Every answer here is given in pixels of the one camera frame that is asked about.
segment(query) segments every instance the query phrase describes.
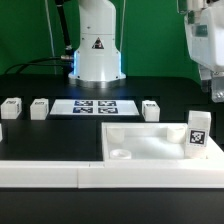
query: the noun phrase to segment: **blue led light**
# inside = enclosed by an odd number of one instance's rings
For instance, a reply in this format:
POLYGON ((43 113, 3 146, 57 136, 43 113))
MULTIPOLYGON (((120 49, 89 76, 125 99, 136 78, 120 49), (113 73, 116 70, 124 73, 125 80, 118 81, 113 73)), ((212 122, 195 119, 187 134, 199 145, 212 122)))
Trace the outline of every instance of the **blue led light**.
POLYGON ((77 52, 76 51, 74 52, 73 69, 74 69, 73 73, 74 73, 74 75, 76 75, 77 74, 77 52))

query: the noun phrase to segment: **white block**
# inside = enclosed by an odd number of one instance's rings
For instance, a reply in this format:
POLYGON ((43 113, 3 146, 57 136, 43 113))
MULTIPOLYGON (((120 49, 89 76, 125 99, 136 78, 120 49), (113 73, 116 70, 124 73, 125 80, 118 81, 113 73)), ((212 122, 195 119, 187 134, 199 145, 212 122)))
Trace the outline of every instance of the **white block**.
POLYGON ((30 106, 31 120, 45 120, 49 112, 48 99, 35 99, 30 106))
POLYGON ((188 119, 186 158, 205 159, 207 157, 207 141, 211 126, 209 112, 190 111, 188 119))
POLYGON ((155 101, 142 101, 142 114, 145 121, 159 122, 160 108, 155 101))
POLYGON ((2 119, 16 119, 22 111, 22 100, 20 98, 7 98, 1 105, 2 119))
POLYGON ((2 141, 2 125, 0 124, 0 142, 2 141))

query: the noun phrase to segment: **green wall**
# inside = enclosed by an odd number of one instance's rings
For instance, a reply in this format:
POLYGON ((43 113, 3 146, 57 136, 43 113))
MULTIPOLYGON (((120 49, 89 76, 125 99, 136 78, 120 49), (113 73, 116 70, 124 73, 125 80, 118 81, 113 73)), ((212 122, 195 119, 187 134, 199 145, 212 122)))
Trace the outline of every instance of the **green wall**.
MULTIPOLYGON (((123 0, 117 9, 119 46, 123 0)), ((56 55, 64 53, 54 0, 49 0, 56 55)), ((74 48, 79 46, 77 0, 65 4, 74 48)), ((199 80, 197 66, 188 56, 183 16, 176 0, 127 0, 122 70, 129 76, 177 76, 199 80)), ((16 63, 51 56, 44 0, 0 1, 0 74, 16 63)), ((27 72, 46 73, 46 68, 27 72)))

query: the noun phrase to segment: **white platform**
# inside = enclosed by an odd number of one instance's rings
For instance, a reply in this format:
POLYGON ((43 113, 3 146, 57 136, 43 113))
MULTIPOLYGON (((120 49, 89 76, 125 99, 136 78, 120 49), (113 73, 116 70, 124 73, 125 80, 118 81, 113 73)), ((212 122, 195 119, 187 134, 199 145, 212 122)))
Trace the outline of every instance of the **white platform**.
POLYGON ((165 139, 170 125, 103 123, 104 161, 0 161, 0 187, 224 188, 223 151, 209 138, 207 159, 184 159, 184 145, 165 139), (108 141, 109 128, 125 129, 123 141, 108 141), (132 158, 111 159, 117 147, 132 158))
POLYGON ((139 115, 132 100, 55 100, 51 115, 139 115))

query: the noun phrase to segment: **triangle warning sticker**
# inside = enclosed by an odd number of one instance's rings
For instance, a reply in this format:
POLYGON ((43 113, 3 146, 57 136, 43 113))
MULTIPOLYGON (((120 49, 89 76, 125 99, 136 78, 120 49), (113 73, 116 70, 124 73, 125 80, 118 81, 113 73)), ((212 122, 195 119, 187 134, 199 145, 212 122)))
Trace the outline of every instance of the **triangle warning sticker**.
POLYGON ((104 49, 103 44, 99 37, 97 38, 96 42, 94 43, 92 49, 104 49))

